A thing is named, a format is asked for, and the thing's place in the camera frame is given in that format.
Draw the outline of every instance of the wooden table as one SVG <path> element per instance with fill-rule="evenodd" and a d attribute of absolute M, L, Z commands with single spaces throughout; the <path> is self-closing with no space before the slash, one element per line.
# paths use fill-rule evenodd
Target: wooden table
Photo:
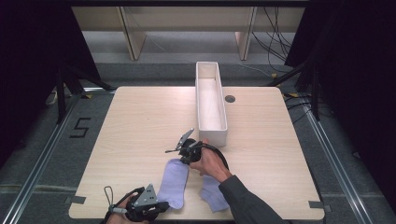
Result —
<path fill-rule="evenodd" d="M 224 87 L 228 120 L 227 146 L 220 150 L 230 170 L 246 187 L 284 219 L 319 220 L 322 209 L 311 174 L 277 88 Z M 120 87 L 108 109 L 101 132 L 72 203 L 73 218 L 103 218 L 108 203 L 104 186 L 114 190 L 114 203 L 125 193 L 152 183 L 160 189 L 165 164 L 179 158 L 164 153 L 179 137 L 197 129 L 195 87 Z M 198 132 L 191 135 L 198 138 Z M 184 206 L 157 219 L 233 219 L 230 209 L 212 213 L 200 196 L 202 178 L 190 170 Z"/>

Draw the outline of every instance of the human hand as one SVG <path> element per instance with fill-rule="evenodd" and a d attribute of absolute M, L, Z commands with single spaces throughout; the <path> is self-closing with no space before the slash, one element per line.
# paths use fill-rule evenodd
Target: human hand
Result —
<path fill-rule="evenodd" d="M 135 194 L 131 195 L 130 197 L 126 198 L 120 205 L 118 206 L 119 208 L 126 208 L 126 204 L 129 202 L 129 200 L 134 197 Z M 129 220 L 125 214 L 121 213 L 113 213 L 111 216 L 108 218 L 106 224 L 149 224 L 147 220 L 142 221 L 142 222 L 132 222 Z"/>
<path fill-rule="evenodd" d="M 208 143 L 207 139 L 202 140 L 202 142 Z M 205 147 L 201 150 L 201 159 L 191 162 L 190 168 L 198 170 L 200 175 L 210 175 L 220 183 L 232 176 L 231 172 L 224 166 L 219 155 Z"/>

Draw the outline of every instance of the purple sock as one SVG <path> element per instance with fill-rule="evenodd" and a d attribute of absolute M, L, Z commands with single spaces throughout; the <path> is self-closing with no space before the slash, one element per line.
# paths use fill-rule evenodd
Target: purple sock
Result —
<path fill-rule="evenodd" d="M 186 188 L 189 166 L 179 159 L 166 163 L 163 182 L 157 194 L 159 202 L 169 202 L 169 206 L 180 209 L 184 204 L 184 188 Z"/>
<path fill-rule="evenodd" d="M 219 181 L 212 176 L 204 175 L 201 197 L 209 204 L 212 212 L 218 212 L 230 207 L 219 190 Z"/>

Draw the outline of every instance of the white container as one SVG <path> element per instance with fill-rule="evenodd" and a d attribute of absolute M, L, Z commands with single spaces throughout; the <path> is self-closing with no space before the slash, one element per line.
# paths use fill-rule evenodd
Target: white container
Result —
<path fill-rule="evenodd" d="M 200 140 L 224 147 L 227 143 L 227 118 L 218 63 L 196 64 L 196 104 Z"/>

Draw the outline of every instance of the dark sleeve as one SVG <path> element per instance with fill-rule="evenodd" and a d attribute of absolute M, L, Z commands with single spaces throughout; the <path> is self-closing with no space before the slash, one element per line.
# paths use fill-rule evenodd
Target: dark sleeve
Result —
<path fill-rule="evenodd" d="M 230 205 L 237 224 L 284 224 L 285 221 L 263 200 L 244 186 L 236 175 L 224 180 L 219 189 Z"/>

